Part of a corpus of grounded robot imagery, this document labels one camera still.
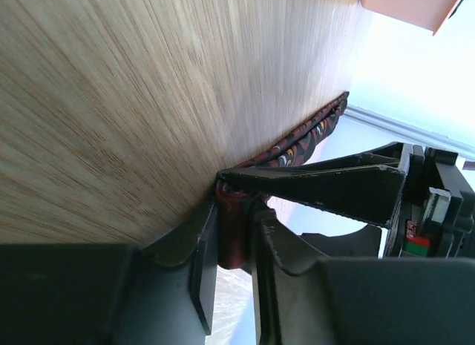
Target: white wall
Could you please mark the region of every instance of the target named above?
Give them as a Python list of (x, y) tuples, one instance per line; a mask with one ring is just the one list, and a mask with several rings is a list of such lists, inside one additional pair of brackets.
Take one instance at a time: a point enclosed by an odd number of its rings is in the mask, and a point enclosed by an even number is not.
[(375, 14), (350, 103), (475, 145), (475, 0), (432, 37)]

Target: wood grain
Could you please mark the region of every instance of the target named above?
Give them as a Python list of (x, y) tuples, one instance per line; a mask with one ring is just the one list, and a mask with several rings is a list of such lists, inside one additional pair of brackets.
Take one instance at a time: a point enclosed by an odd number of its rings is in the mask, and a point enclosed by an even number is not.
[(357, 0), (0, 0), (0, 240), (144, 245), (348, 89)]

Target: patterned fabric strip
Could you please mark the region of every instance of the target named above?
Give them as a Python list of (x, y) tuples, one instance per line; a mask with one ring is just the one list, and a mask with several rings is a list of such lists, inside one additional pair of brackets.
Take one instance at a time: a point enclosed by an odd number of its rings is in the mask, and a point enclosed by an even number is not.
[[(303, 165), (312, 156), (317, 144), (335, 130), (339, 117), (347, 107), (348, 95), (348, 92), (343, 93), (269, 150), (238, 164), (236, 168)], [(225, 269), (239, 269), (249, 258), (249, 223), (246, 211), (256, 197), (266, 196), (242, 191), (218, 180), (216, 197), (220, 207), (218, 263)]]

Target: orange object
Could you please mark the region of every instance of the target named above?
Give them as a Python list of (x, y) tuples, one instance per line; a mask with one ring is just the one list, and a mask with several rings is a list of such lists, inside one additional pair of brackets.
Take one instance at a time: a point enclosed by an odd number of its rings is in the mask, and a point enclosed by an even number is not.
[(361, 0), (365, 9), (431, 30), (433, 35), (460, 0)]

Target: black plastic part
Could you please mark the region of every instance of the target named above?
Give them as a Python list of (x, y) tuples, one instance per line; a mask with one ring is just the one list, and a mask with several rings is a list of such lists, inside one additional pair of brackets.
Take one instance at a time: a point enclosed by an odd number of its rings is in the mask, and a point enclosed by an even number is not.
[(0, 246), (1, 342), (204, 344), (214, 307), (216, 222), (208, 200), (145, 252)]
[(255, 220), (252, 247), (259, 344), (473, 343), (475, 261), (328, 258), (265, 206), (259, 214), (266, 215)]
[(207, 335), (211, 334), (217, 272), (217, 205), (201, 203), (184, 224), (143, 250), (154, 263), (179, 267), (193, 257), (190, 295)]
[(234, 168), (232, 185), (389, 228), (409, 171), (411, 145), (375, 150), (301, 167)]

